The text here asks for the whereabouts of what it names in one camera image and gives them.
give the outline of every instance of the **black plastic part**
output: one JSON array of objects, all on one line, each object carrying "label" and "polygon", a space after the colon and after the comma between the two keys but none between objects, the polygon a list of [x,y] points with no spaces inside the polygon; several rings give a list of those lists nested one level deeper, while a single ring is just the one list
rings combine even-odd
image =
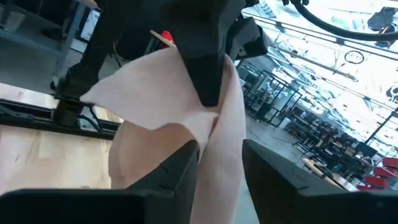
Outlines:
[{"label": "black plastic part", "polygon": [[226,54],[235,61],[243,46],[248,42],[254,42],[260,37],[259,29],[252,17],[238,19],[229,28],[226,39]]},{"label": "black plastic part", "polygon": [[348,192],[252,141],[243,142],[246,182],[260,223],[396,223],[395,191]]},{"label": "black plastic part", "polygon": [[129,15],[144,0],[101,1],[101,13],[93,35],[87,44],[81,61],[70,67],[67,74],[59,80],[55,98],[60,105],[55,109],[55,122],[65,126],[75,125],[75,119],[84,105],[80,97],[88,92],[98,82],[98,72],[112,49],[114,41],[121,35]]},{"label": "black plastic part", "polygon": [[260,26],[257,26],[257,28],[259,30],[259,37],[243,45],[243,50],[238,54],[236,60],[244,60],[268,54],[268,43],[267,39],[264,38],[264,31]]},{"label": "black plastic part", "polygon": [[2,223],[188,224],[198,144],[190,141],[126,190],[18,190],[0,197]]},{"label": "black plastic part", "polygon": [[226,36],[245,0],[176,0],[164,19],[203,106],[217,106]]},{"label": "black plastic part", "polygon": [[77,119],[70,121],[74,124],[72,126],[62,126],[54,123],[53,115],[54,110],[50,108],[0,100],[0,124],[8,126],[112,140],[120,125],[119,123],[99,119],[97,122],[102,127],[101,132],[89,131],[81,129]]}]

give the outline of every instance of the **metal rack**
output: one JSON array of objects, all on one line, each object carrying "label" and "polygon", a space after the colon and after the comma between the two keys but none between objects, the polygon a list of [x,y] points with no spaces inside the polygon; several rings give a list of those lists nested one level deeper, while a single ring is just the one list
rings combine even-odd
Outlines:
[{"label": "metal rack", "polygon": [[[244,92],[244,103],[248,115],[254,119],[261,120],[278,127],[284,118],[288,115],[289,111],[294,108],[302,94],[298,92],[290,83],[275,76],[273,73],[266,70],[255,70],[249,62],[243,62],[239,67],[240,72],[246,70],[253,74],[258,73],[257,82]],[[261,91],[261,86],[267,85],[266,91]],[[265,92],[268,92],[269,100],[264,99]],[[285,97],[282,105],[276,106],[278,96],[282,92],[289,92]]]},{"label": "metal rack", "polygon": [[[76,8],[74,15],[71,20],[65,19],[63,26],[58,26],[43,17],[14,5],[14,1],[15,0],[7,0],[6,5],[0,5],[4,8],[0,20],[0,37],[37,50],[43,50],[56,57],[57,64],[53,73],[53,75],[56,76],[65,62],[86,6],[82,3],[73,1],[70,9],[74,10]],[[7,23],[9,22],[11,12],[18,12],[25,15],[25,19],[15,31],[7,29]],[[43,29],[48,28],[59,28],[64,32],[67,27],[69,28],[68,34],[65,39],[61,41],[50,39],[41,33]]]}]

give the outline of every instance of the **wooden table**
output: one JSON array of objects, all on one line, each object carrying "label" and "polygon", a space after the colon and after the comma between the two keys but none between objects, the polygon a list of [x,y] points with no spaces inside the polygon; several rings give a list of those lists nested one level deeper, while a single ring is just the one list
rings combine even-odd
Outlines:
[{"label": "wooden table", "polygon": [[[323,176],[323,172],[315,167],[316,162],[310,159],[303,159],[305,167],[314,171],[314,173],[318,176]],[[358,189],[351,183],[349,183],[346,179],[342,178],[338,174],[332,174],[333,178],[325,177],[324,180],[327,181],[329,184],[333,184],[341,189],[346,189],[350,192],[358,191]]]},{"label": "wooden table", "polygon": [[[0,98],[53,108],[50,95],[0,83]],[[119,122],[96,108],[101,119]],[[20,188],[110,188],[111,141],[0,125],[0,195]]]}]

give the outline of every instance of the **metal shelf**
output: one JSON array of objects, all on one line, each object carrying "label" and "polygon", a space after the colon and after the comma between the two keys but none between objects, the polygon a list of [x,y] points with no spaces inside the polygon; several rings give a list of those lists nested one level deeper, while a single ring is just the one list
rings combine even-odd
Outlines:
[{"label": "metal shelf", "polygon": [[[63,27],[54,24],[36,14],[28,12],[20,7],[13,5],[15,0],[7,0],[6,6],[0,5],[4,8],[4,18],[0,19],[0,23],[6,24],[9,19],[10,12],[18,12],[25,15],[24,20],[21,22],[16,30],[8,31],[0,28],[0,37],[9,39],[11,41],[33,47],[37,50],[44,50],[49,54],[57,57],[57,63],[53,76],[59,75],[63,63],[65,62],[66,55],[70,49],[73,39],[75,38],[81,18],[83,17],[86,6],[82,3],[72,1],[70,10],[75,10],[74,16],[67,18]],[[68,35],[65,40],[56,41],[44,36],[41,31],[43,29],[59,28],[63,31],[68,25],[68,20],[71,19]]]},{"label": "metal shelf", "polygon": [[25,11],[22,11],[21,13],[25,14],[25,19],[22,21],[20,26],[15,31],[0,29],[0,37],[38,50],[45,50],[56,56],[61,55],[63,43],[52,40],[41,34],[42,29],[60,28],[60,26],[29,12],[26,13]]}]

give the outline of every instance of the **pink fabric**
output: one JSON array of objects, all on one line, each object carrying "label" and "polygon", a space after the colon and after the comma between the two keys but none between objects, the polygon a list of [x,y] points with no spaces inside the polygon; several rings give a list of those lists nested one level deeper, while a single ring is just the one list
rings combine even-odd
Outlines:
[{"label": "pink fabric", "polygon": [[109,153],[112,188],[130,186],[196,139],[200,161],[191,223],[233,222],[243,178],[246,126],[243,94],[229,57],[224,62],[220,103],[214,108],[201,105],[176,48],[128,63],[81,100],[125,119]]}]

